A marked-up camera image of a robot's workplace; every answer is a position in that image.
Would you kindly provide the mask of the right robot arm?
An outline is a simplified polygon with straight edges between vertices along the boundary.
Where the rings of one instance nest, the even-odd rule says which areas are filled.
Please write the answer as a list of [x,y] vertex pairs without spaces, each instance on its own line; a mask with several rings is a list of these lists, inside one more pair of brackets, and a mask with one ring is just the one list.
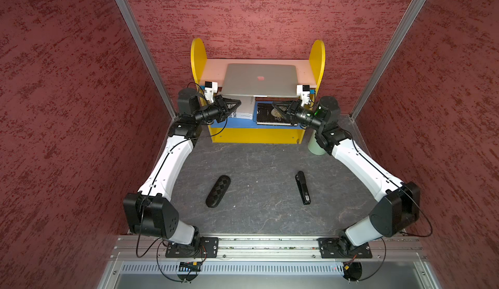
[[367,217],[339,234],[336,244],[342,256],[370,241],[392,237],[419,220],[419,187],[393,176],[357,146],[349,131],[338,124],[340,107],[334,97],[322,97],[312,110],[299,100],[272,106],[290,124],[312,128],[318,146],[344,164],[377,202]]

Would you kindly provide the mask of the silver laptop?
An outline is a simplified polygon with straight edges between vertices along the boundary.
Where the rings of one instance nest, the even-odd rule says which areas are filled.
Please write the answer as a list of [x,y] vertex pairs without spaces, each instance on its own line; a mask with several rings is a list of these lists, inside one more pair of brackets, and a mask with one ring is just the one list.
[[229,64],[222,95],[297,97],[298,76],[292,65]]

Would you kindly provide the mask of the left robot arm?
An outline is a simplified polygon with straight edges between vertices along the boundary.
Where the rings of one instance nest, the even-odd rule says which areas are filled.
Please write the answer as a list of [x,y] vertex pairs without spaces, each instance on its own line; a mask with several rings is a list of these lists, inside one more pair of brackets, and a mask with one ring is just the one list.
[[123,200],[131,233],[156,237],[194,253],[200,249],[199,229],[180,220],[179,212],[171,204],[174,185],[201,138],[202,126],[224,122],[241,105],[240,100],[217,95],[202,106],[200,100],[204,97],[194,88],[179,92],[179,113],[168,131],[164,151],[140,189]]

